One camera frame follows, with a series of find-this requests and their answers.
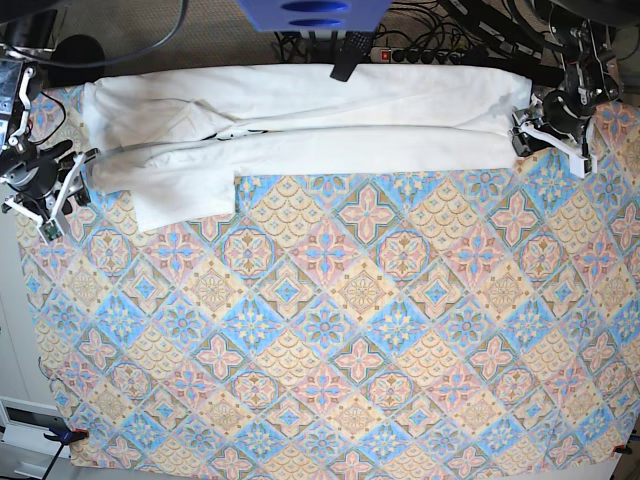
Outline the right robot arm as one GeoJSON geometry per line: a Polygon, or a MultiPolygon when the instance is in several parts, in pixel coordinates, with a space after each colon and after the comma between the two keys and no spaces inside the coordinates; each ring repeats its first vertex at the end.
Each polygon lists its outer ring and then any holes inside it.
{"type": "Polygon", "coordinates": [[[43,91],[43,75],[33,62],[6,57],[1,60],[1,183],[13,201],[37,214],[49,213],[57,200],[69,214],[75,204],[91,203],[81,176],[71,181],[69,192],[62,184],[71,172],[73,141],[57,136],[58,127],[41,138],[34,130],[34,108],[38,99],[58,107],[60,125],[67,119],[62,102],[43,91]]]}

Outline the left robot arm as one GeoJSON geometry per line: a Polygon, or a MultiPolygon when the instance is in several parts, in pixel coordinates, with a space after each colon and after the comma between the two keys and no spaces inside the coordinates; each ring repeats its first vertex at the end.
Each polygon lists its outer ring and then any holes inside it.
{"type": "Polygon", "coordinates": [[[530,105],[513,113],[512,145],[520,157],[547,147],[576,146],[589,156],[592,118],[599,105],[618,98],[619,81],[609,72],[615,58],[611,31],[639,20],[633,1],[554,1],[547,15],[553,41],[538,33],[519,11],[506,3],[516,23],[532,40],[557,53],[564,78],[543,98],[531,97],[530,105]]]}

